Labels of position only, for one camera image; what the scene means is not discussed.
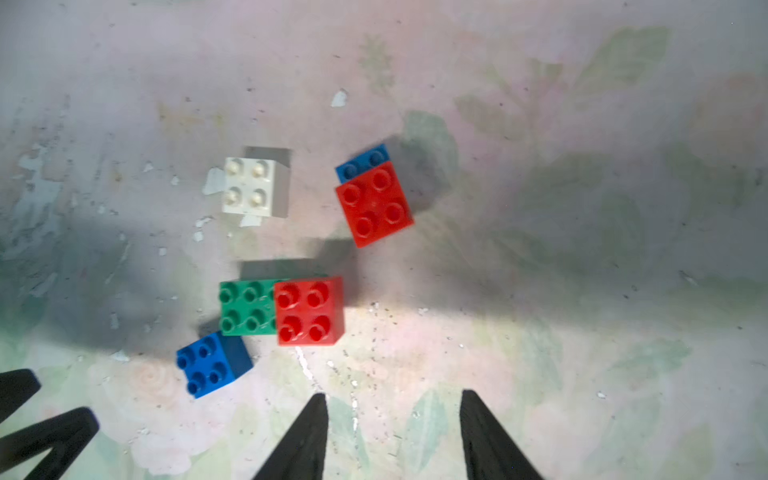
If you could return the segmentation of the white lego brick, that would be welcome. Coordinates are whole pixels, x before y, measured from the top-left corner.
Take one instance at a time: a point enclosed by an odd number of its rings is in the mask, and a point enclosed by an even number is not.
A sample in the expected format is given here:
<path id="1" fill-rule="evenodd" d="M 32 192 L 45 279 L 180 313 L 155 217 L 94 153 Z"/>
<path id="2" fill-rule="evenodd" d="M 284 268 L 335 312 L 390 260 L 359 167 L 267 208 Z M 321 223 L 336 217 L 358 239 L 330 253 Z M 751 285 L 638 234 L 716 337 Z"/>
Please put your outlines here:
<path id="1" fill-rule="evenodd" d="M 289 209 L 290 151 L 249 146 L 224 162 L 222 210 L 227 214 L 286 218 Z"/>

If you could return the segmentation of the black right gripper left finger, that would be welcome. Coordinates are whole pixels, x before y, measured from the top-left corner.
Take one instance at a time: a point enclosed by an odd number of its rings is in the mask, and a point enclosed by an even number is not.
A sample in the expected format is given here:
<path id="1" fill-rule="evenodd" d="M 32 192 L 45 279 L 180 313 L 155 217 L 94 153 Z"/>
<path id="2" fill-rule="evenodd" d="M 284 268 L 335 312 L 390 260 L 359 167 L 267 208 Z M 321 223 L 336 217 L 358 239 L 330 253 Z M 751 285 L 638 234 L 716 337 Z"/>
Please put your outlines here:
<path id="1" fill-rule="evenodd" d="M 329 415 L 326 396 L 314 394 L 254 480 L 320 480 L 326 458 Z"/>

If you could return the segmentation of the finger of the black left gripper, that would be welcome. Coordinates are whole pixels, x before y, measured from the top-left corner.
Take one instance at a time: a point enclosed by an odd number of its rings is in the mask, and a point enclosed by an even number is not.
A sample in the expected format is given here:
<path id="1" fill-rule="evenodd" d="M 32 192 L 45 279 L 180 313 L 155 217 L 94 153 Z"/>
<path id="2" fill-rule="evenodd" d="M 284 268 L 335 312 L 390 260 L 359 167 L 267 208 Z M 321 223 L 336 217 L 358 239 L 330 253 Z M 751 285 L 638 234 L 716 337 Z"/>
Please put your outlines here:
<path id="1" fill-rule="evenodd" d="M 92 410 L 79 407 L 1 438 L 1 473 L 41 454 L 26 479 L 60 479 L 99 431 Z"/>
<path id="2" fill-rule="evenodd" d="M 30 369 L 0 374 L 0 422 L 4 422 L 35 395 L 41 384 Z"/>

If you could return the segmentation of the green lego plate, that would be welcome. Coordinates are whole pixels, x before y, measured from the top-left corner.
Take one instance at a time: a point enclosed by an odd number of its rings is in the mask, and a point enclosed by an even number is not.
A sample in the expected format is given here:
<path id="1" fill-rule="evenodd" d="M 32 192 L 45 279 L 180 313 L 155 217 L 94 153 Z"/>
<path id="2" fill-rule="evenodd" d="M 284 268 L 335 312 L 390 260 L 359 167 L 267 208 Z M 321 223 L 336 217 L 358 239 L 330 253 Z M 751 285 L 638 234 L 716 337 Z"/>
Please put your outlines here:
<path id="1" fill-rule="evenodd" d="M 282 279 L 237 280 L 219 284 L 224 336 L 276 335 L 274 287 Z"/>

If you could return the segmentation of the blue lego brick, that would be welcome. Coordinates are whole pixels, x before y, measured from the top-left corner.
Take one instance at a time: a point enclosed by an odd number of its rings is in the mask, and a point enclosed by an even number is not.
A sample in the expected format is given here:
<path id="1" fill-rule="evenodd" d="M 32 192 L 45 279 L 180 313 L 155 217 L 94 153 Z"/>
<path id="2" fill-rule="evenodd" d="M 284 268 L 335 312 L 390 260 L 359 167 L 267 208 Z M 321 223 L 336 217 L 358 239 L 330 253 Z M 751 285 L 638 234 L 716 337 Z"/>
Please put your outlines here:
<path id="1" fill-rule="evenodd" d="M 380 144 L 337 166 L 335 171 L 340 183 L 344 184 L 389 160 L 386 146 Z"/>
<path id="2" fill-rule="evenodd" d="M 253 367 L 244 341 L 221 332 L 207 335 L 176 352 L 186 390 L 199 399 L 240 378 Z"/>

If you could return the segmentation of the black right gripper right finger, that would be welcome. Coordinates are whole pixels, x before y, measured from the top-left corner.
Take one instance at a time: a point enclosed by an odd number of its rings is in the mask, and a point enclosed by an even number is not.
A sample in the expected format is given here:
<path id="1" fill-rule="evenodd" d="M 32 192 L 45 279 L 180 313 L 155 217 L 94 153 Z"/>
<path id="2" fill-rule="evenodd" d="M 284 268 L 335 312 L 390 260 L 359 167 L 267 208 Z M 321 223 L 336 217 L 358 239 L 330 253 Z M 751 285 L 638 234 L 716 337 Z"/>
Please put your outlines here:
<path id="1" fill-rule="evenodd" d="M 462 391 L 459 417 L 469 480 L 543 479 L 475 391 Z"/>

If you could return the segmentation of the red lego brick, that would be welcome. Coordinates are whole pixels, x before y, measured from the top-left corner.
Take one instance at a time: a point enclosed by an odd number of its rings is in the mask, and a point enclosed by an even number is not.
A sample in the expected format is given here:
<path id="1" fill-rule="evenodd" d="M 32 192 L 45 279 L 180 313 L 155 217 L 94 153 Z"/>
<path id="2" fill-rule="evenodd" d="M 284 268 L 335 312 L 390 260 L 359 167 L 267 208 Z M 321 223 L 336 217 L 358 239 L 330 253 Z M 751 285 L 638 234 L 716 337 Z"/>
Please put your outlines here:
<path id="1" fill-rule="evenodd" d="M 338 186 L 335 191 L 357 248 L 414 224 L 391 161 Z"/>
<path id="2" fill-rule="evenodd" d="M 341 277 L 278 282 L 274 298 L 280 346 L 334 345 L 344 335 Z"/>

